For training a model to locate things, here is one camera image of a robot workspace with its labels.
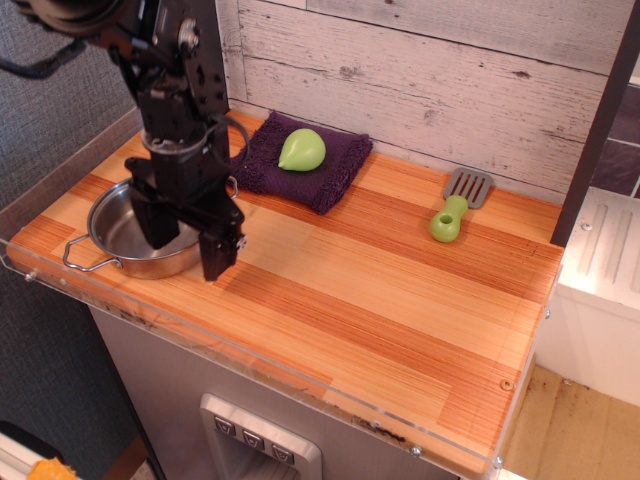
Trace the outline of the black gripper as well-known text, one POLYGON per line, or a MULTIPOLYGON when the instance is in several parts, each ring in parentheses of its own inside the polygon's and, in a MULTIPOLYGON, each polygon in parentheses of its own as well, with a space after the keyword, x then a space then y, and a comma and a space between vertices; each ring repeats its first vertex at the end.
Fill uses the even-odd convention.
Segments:
POLYGON ((231 219, 244 216, 234 203, 237 195, 231 175, 229 133, 226 129, 200 129, 188 140, 174 141, 141 134, 151 158, 129 158, 131 204, 144 238, 161 249, 180 233, 178 220, 199 234, 199 249, 206 281, 216 281, 236 263, 240 233, 231 219))

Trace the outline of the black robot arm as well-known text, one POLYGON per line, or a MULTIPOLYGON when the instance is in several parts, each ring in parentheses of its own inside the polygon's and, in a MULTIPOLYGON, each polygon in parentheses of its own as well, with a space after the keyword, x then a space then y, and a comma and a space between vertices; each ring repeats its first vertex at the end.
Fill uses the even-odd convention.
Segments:
POLYGON ((244 215, 232 199, 229 109, 217 13, 189 1, 19 1, 46 31, 71 38, 28 65, 2 70, 43 80, 87 45, 118 66, 142 117, 149 159, 129 158, 133 211, 147 243, 160 248, 186 224, 198 233, 203 274, 215 281, 236 263, 244 215))

